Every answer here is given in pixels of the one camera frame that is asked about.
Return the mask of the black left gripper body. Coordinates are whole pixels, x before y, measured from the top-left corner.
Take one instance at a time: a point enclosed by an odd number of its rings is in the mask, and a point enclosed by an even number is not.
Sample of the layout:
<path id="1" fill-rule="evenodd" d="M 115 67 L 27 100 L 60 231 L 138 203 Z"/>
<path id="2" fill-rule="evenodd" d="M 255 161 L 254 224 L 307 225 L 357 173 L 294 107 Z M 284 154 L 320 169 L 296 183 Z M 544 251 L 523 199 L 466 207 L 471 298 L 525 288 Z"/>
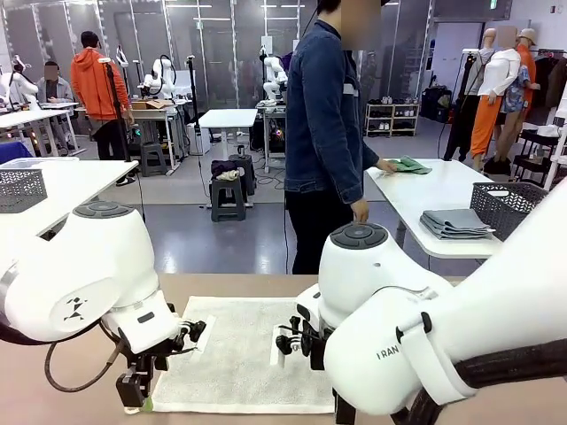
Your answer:
<path id="1" fill-rule="evenodd" d="M 134 374 L 153 376 L 154 371 L 168 370 L 169 352 L 141 352 L 134 354 L 130 349 L 122 349 L 121 355 L 126 359 L 126 376 Z"/>

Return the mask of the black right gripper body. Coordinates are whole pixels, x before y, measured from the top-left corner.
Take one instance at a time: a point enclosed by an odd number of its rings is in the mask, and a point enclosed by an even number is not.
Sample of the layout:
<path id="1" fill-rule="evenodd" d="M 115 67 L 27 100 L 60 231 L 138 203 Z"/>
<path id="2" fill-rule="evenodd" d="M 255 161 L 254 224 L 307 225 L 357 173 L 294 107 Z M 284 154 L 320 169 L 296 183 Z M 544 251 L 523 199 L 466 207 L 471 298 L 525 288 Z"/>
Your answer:
<path id="1" fill-rule="evenodd" d="M 356 409 L 347 403 L 341 396 L 332 389 L 334 397 L 334 417 L 337 425 L 354 425 L 356 419 Z"/>

